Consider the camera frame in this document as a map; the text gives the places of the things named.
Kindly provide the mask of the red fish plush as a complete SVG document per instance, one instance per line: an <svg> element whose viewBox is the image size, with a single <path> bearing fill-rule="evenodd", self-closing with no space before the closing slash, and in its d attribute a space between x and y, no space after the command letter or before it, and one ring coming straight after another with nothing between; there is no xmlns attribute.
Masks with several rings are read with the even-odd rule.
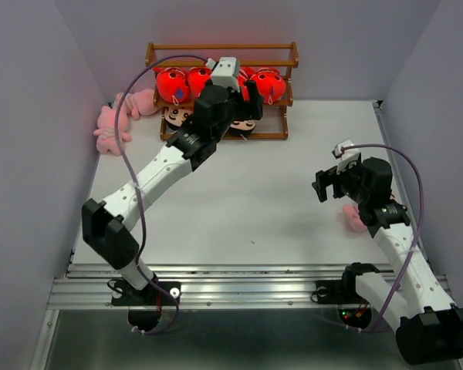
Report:
<svg viewBox="0 0 463 370"><path fill-rule="evenodd" d="M190 98L188 75L179 67L154 68L156 73L156 87L161 98L178 105Z"/></svg>
<svg viewBox="0 0 463 370"><path fill-rule="evenodd" d="M205 83L211 78L211 70L204 66L192 67L188 70L187 78L190 91L197 98L205 87Z"/></svg>
<svg viewBox="0 0 463 370"><path fill-rule="evenodd" d="M243 66L240 68L238 75L238 84L240 86L240 90L244 101L249 101L248 88L245 83L250 80L254 73L255 70L252 67Z"/></svg>
<svg viewBox="0 0 463 370"><path fill-rule="evenodd" d="M250 77L250 80L255 82L259 94L269 105L272 105L274 102L282 98L286 92L285 80L282 78L279 71L272 67L262 67L257 69Z"/></svg>

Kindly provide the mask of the pink striped plush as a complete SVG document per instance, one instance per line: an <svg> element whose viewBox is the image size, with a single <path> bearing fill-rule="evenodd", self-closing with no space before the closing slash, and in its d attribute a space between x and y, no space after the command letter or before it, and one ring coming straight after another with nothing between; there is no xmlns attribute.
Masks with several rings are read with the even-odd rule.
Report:
<svg viewBox="0 0 463 370"><path fill-rule="evenodd" d="M151 116L158 111L154 105L154 90L144 89L139 92L128 93L122 101L123 93L116 95L116 105L123 106L126 113L138 120L142 116Z"/></svg>
<svg viewBox="0 0 463 370"><path fill-rule="evenodd" d="M343 216L348 226L357 233L367 231L367 226L360 219L358 207L352 204L344 204L342 207Z"/></svg>
<svg viewBox="0 0 463 370"><path fill-rule="evenodd" d="M93 132L96 137L96 149L100 153L112 153L114 156L120 156L121 152L117 145L115 135L115 118L117 110L109 106L103 106L100 115L97 118L97 129ZM131 135L128 133L130 121L127 111L122 108L118 120L119 141L121 143L130 142Z"/></svg>

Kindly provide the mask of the doll plush orange cap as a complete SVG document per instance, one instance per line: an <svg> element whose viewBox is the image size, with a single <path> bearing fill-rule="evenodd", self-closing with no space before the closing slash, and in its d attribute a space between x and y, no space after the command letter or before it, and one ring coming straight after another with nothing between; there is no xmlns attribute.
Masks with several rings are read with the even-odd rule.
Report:
<svg viewBox="0 0 463 370"><path fill-rule="evenodd" d="M170 130L176 131L192 113L190 106L169 106L164 109L164 121Z"/></svg>

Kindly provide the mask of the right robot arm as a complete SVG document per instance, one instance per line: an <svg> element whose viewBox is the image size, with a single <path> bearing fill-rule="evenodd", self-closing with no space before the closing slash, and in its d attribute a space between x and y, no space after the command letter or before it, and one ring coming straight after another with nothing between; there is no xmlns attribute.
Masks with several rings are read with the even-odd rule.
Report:
<svg viewBox="0 0 463 370"><path fill-rule="evenodd" d="M327 189L349 197L362 224L383 251L397 277L388 284L368 263L345 267L338 281L318 281L320 304L366 301L395 334L398 350L410 365L463 358L463 308L444 290L415 241L407 208L392 197L393 172L375 157L343 161L316 173L313 189L320 201Z"/></svg>

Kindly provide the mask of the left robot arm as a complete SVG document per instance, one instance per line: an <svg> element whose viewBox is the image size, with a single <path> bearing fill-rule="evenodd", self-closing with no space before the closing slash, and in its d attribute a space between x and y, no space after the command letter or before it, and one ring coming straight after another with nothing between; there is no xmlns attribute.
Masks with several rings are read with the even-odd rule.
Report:
<svg viewBox="0 0 463 370"><path fill-rule="evenodd" d="M82 206L84 242L130 285L130 295L138 303L151 302L157 286L154 273L140 259L143 247L131 231L166 190L216 151L233 122L262 118L264 99L256 83L249 80L245 87L248 100L241 92L207 82L192 114L149 164L117 192Z"/></svg>

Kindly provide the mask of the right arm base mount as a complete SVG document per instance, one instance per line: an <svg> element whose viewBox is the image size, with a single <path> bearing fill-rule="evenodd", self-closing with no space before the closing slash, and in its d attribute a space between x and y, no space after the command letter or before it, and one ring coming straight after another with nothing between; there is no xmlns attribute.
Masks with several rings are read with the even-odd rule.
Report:
<svg viewBox="0 0 463 370"><path fill-rule="evenodd" d="M336 324L344 328L368 332L373 314L370 303L352 288L345 288L341 280L318 280L310 300L319 305L336 307Z"/></svg>

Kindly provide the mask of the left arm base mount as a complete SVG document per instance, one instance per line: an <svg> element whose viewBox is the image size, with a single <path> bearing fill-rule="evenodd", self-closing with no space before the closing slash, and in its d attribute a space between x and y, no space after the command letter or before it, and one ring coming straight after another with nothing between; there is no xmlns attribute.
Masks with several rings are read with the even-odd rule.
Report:
<svg viewBox="0 0 463 370"><path fill-rule="evenodd" d="M158 288L147 285L142 291L123 278L106 283L111 290L111 305L127 308L127 322L132 332L159 335L170 330L180 312L180 281L157 281Z"/></svg>

